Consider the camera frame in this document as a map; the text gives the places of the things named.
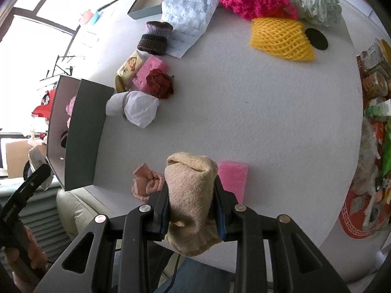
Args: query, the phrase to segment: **clear plastic bag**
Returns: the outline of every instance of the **clear plastic bag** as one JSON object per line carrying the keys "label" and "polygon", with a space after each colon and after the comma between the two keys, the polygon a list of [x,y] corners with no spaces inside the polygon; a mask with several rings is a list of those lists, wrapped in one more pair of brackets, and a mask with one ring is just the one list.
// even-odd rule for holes
{"label": "clear plastic bag", "polygon": [[351,189],[357,195],[369,193],[374,195],[375,179],[379,175],[375,161],[380,159],[377,151],[376,133],[368,118],[362,118],[360,152],[356,172],[351,183]]}

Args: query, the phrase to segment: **jar of nuts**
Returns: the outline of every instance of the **jar of nuts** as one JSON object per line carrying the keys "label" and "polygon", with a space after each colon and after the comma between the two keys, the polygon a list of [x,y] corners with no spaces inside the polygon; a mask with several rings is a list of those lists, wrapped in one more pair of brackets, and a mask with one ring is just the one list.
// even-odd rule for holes
{"label": "jar of nuts", "polygon": [[369,100],[380,96],[386,96],[388,94],[386,78],[380,71],[374,71],[365,78],[362,81],[362,86],[364,87]]}

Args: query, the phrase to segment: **sponge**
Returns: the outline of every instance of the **sponge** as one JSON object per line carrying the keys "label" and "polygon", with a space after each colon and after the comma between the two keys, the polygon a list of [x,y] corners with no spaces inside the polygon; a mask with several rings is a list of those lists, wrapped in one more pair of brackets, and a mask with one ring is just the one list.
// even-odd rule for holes
{"label": "sponge", "polygon": [[218,175],[225,191],[235,194],[239,204],[243,203],[248,165],[244,163],[222,161],[218,165]]}
{"label": "sponge", "polygon": [[133,83],[138,90],[144,91],[144,87],[147,84],[147,76],[151,70],[160,69],[162,73],[166,73],[168,68],[169,66],[163,62],[163,60],[151,55],[137,72],[136,77],[133,79]]}

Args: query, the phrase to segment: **white cloth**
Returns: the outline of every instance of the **white cloth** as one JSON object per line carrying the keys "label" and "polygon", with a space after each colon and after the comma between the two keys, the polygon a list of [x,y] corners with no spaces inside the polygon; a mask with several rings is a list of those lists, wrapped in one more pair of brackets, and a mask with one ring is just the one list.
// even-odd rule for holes
{"label": "white cloth", "polygon": [[106,104],[106,115],[125,114],[128,121],[144,129],[155,119],[158,106],[158,98],[141,91],[130,91],[112,95]]}
{"label": "white cloth", "polygon": [[164,0],[162,22],[173,26],[166,54],[181,58],[205,33],[219,0]]}

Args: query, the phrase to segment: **metal bolt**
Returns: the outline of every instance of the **metal bolt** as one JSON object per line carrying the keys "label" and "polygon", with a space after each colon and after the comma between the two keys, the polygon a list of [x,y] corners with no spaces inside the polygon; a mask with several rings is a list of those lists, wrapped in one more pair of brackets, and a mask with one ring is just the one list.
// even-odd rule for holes
{"label": "metal bolt", "polygon": [[149,205],[141,205],[139,208],[138,208],[141,212],[148,212],[151,210],[151,207]]}
{"label": "metal bolt", "polygon": [[105,215],[98,215],[95,217],[95,222],[96,223],[103,223],[106,221],[106,216]]}
{"label": "metal bolt", "polygon": [[246,206],[243,204],[237,204],[235,205],[235,210],[239,212],[244,212],[246,210]]}
{"label": "metal bolt", "polygon": [[288,223],[291,221],[291,218],[288,215],[281,215],[278,217],[278,220],[282,223]]}

